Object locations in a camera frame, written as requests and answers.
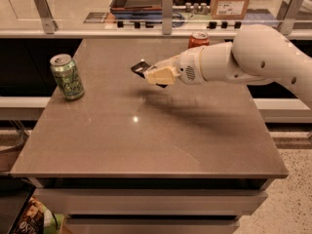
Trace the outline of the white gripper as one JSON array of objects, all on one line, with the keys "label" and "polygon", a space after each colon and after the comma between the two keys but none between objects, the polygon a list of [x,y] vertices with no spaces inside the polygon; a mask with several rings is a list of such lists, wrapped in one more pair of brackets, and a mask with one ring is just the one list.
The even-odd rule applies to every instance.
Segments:
[{"label": "white gripper", "polygon": [[187,85],[200,85],[206,82],[201,68],[201,54],[204,47],[196,47],[152,65],[143,72],[149,84],[173,85],[176,78]]}]

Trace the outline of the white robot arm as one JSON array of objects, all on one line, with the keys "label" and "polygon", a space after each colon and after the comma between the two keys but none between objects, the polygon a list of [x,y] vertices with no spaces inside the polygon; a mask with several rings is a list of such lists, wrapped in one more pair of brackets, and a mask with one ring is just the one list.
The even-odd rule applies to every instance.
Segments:
[{"label": "white robot arm", "polygon": [[266,85],[276,82],[312,107],[312,58],[277,30],[254,24],[231,42],[190,48],[159,61],[143,72],[150,84],[188,85],[222,81]]}]

